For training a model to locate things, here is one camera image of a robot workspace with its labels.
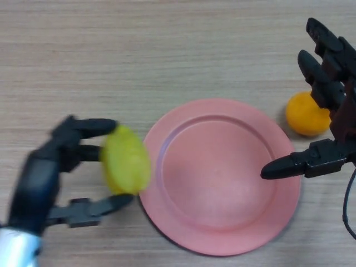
yellow fruit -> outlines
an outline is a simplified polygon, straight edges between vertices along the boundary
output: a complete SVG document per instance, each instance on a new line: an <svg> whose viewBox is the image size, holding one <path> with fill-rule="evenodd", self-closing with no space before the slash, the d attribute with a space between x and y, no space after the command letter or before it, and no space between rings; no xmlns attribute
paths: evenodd
<svg viewBox="0 0 356 267"><path fill-rule="evenodd" d="M325 132L331 123L329 110L320 108L310 95L301 92L288 102L285 115L289 126L305 136L316 136Z"/></svg>
<svg viewBox="0 0 356 267"><path fill-rule="evenodd" d="M144 143L127 126L109 134L101 151L107 186L114 194L137 195L151 180L151 160Z"/></svg>

